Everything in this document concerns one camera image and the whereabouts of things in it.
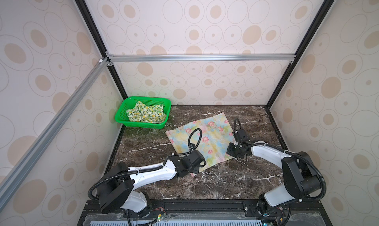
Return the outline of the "pastel floral skirt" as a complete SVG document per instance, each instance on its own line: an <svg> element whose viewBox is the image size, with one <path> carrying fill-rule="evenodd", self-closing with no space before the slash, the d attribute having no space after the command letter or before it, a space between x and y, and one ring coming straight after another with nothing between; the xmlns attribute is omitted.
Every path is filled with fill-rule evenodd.
<svg viewBox="0 0 379 226"><path fill-rule="evenodd" d="M200 168L200 172L219 163L232 159L227 154L229 143L234 143L232 127L222 112L213 117L192 121L174 130L166 131L176 153L189 151L188 138L197 128L202 130L202 137L197 150L205 157L206 165Z"/></svg>

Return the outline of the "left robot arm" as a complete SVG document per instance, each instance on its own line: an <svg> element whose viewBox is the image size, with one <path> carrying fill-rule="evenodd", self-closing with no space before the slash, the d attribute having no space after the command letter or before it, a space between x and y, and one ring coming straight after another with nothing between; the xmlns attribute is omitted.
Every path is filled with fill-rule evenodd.
<svg viewBox="0 0 379 226"><path fill-rule="evenodd" d="M128 167L124 162L117 164L88 190L88 197L98 201L101 213L108 214L118 209L142 213L149 208L149 198L136 189L159 181L183 178L198 174L206 165L205 157L194 150L188 154L172 154L164 162Z"/></svg>

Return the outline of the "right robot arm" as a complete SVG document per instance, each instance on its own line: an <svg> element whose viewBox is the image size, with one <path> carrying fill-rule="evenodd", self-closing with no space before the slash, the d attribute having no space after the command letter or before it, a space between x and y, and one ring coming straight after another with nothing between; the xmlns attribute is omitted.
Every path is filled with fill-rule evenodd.
<svg viewBox="0 0 379 226"><path fill-rule="evenodd" d="M233 131L234 143L227 154L234 158L260 157L283 172L284 183L260 195L257 207L262 215L283 203L302 199L322 199L327 190L325 178L305 152L293 153L280 147L250 139L244 129Z"/></svg>

